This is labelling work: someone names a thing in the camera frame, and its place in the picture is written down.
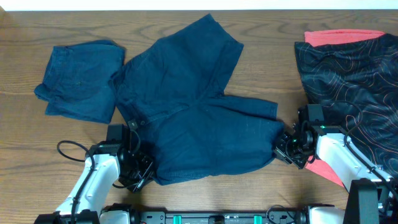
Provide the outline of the folded navy shorts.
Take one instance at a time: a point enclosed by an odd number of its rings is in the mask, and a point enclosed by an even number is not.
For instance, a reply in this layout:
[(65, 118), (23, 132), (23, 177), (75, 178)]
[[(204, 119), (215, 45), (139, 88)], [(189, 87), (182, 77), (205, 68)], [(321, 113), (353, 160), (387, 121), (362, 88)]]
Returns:
[(114, 114), (113, 75), (125, 49), (112, 40), (55, 46), (34, 93), (48, 103), (45, 114), (108, 124)]

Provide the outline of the navy blue shorts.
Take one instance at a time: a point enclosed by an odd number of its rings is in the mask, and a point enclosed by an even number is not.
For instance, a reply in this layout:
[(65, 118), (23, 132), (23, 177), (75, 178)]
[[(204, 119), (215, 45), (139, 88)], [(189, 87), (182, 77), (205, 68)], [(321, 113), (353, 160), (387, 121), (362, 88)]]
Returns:
[(154, 159), (154, 180), (237, 175), (272, 162), (277, 103), (225, 95), (243, 51), (211, 15), (157, 40), (113, 78), (116, 106)]

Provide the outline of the black patterned shorts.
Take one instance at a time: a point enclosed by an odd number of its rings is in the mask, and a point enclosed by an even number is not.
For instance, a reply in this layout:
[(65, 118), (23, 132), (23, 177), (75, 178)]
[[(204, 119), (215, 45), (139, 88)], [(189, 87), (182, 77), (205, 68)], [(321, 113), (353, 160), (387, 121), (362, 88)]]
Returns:
[(397, 36), (314, 47), (294, 44), (309, 103), (324, 104), (325, 118), (351, 131), (353, 144), (397, 177)]

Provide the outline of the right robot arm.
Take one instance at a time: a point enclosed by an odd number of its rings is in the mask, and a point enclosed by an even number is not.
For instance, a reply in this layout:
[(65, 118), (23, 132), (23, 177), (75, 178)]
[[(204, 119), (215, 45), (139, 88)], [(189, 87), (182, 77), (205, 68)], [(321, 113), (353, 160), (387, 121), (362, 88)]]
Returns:
[(349, 193), (344, 210), (307, 205), (292, 223), (397, 223), (397, 180), (367, 159), (343, 128), (303, 123), (293, 134), (282, 133), (273, 153), (299, 169), (325, 162)]

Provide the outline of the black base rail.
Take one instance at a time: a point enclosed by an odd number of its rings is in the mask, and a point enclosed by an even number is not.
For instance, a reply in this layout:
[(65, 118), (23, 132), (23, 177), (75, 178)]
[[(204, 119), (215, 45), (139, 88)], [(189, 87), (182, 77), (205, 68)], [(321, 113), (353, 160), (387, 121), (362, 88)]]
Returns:
[(101, 211), (99, 222), (105, 224), (308, 224), (303, 210), (274, 205), (265, 212), (167, 212), (165, 210), (138, 211), (128, 204), (107, 206)]

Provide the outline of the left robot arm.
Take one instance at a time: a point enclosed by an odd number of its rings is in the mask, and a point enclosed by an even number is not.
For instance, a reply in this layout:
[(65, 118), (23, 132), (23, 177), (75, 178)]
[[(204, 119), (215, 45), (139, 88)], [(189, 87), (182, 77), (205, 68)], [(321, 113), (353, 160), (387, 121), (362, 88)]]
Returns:
[(53, 213), (41, 214), (35, 224), (57, 223), (141, 223), (139, 212), (130, 205), (114, 203), (104, 206), (111, 188), (140, 191), (152, 180), (153, 159), (142, 151), (129, 149), (123, 143), (101, 142), (90, 149), (74, 142), (63, 140), (57, 151), (63, 157), (62, 144), (73, 144), (86, 152), (83, 172), (73, 190)]

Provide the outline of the red coral garment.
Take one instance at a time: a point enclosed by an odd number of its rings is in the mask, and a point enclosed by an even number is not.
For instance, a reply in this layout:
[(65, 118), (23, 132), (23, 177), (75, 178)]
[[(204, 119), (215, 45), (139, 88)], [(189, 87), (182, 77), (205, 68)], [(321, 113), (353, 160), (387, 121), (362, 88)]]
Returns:
[(364, 29), (336, 29), (304, 32), (305, 42), (317, 47), (321, 45), (336, 45), (375, 39), (385, 32)]

